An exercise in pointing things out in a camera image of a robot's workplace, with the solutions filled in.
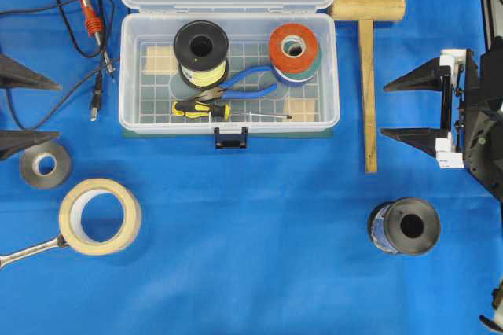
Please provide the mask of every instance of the duct tape roll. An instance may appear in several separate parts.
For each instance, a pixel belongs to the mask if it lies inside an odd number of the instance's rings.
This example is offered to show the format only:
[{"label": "duct tape roll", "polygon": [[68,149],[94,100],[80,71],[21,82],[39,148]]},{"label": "duct tape roll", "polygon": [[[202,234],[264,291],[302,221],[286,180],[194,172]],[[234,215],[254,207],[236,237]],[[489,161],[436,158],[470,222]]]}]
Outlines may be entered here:
[{"label": "duct tape roll", "polygon": [[223,83],[229,74],[229,40],[217,24],[195,20],[182,27],[173,42],[184,82],[197,90]]},{"label": "duct tape roll", "polygon": [[[82,226],[86,204],[96,196],[110,193],[123,209],[123,224],[116,235],[104,242],[90,239]],[[63,199],[59,214],[60,231],[75,251],[90,256],[102,256],[121,251],[138,235],[141,226],[141,206],[136,197],[119,183],[108,179],[88,179],[75,186]]]},{"label": "duct tape roll", "polygon": [[[54,167],[43,173],[40,164],[44,158],[51,158]],[[20,162],[21,175],[30,186],[47,190],[59,186],[70,175],[72,160],[66,149],[54,141],[32,146],[24,152]]]},{"label": "duct tape roll", "polygon": [[417,256],[430,251],[440,237],[436,210],[418,197],[382,204],[369,217],[373,244],[389,254]]},{"label": "duct tape roll", "polygon": [[272,33],[269,55],[277,80],[298,87],[312,79],[321,66],[316,35],[302,24],[284,24]]}]

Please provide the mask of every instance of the wooden mallet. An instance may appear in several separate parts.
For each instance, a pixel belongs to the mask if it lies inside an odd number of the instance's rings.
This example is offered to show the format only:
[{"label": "wooden mallet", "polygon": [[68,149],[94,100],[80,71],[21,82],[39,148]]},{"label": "wooden mallet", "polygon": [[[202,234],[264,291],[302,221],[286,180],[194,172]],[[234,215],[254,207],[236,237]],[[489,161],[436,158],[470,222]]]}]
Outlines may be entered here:
[{"label": "wooden mallet", "polygon": [[365,172],[377,172],[376,103],[374,94],[374,22],[399,22],[406,0],[335,0],[329,8],[334,20],[357,21],[362,63]]}]

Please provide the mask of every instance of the beige tape roll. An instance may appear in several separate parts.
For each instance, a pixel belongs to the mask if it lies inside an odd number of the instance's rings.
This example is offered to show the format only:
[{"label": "beige tape roll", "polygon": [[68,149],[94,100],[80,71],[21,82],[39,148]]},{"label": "beige tape roll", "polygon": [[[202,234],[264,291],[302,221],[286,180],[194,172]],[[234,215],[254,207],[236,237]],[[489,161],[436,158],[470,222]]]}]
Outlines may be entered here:
[{"label": "beige tape roll", "polygon": [[[123,207],[123,224],[116,235],[105,242],[90,239],[82,227],[82,213],[94,197],[110,193]],[[68,245],[86,255],[101,256],[129,246],[141,226],[141,206],[136,197],[119,183],[109,179],[88,179],[75,186],[63,199],[59,214],[60,231]]]}]

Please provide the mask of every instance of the blue surface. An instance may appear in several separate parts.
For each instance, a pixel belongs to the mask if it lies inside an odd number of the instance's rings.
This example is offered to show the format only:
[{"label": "blue surface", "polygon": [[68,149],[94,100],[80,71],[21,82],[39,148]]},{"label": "blue surface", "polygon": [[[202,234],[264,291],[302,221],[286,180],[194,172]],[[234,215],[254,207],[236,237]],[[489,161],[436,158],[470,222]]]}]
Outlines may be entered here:
[{"label": "blue surface", "polygon": [[[116,0],[119,16],[126,9]],[[0,0],[11,9],[53,0]],[[376,30],[378,127],[438,126],[436,93],[384,94],[385,83],[445,47],[483,52],[479,0],[407,0],[400,24]],[[94,47],[71,7],[77,37]],[[67,90],[96,63],[71,47],[55,12],[0,19],[3,53]],[[341,121],[327,139],[252,138],[221,153],[209,137],[124,139],[117,85],[107,83],[98,123],[88,83],[45,126],[61,131],[75,162],[46,192],[26,186],[19,156],[2,163],[0,252],[57,234],[64,195],[83,179],[129,187],[144,224],[125,252],[100,258],[52,251],[0,273],[0,323],[9,334],[443,334],[485,333],[501,277],[499,205],[464,171],[378,136],[379,173],[363,173],[356,27],[337,26]],[[119,53],[119,32],[111,55]],[[14,92],[27,123],[61,93]],[[14,128],[0,99],[0,127]],[[387,256],[366,220],[390,199],[419,196],[439,211],[442,236],[426,256]]]}]

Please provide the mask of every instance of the red soldering iron handle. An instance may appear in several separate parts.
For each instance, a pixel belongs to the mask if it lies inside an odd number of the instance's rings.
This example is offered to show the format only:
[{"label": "red soldering iron handle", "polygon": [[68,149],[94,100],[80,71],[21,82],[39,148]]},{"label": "red soldering iron handle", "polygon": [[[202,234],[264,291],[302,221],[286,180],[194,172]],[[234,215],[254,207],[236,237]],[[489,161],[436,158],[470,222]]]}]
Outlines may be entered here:
[{"label": "red soldering iron handle", "polygon": [[103,24],[101,19],[93,10],[93,5],[90,0],[80,0],[84,17],[86,18],[86,28],[89,35],[92,36],[97,32],[103,31]]}]

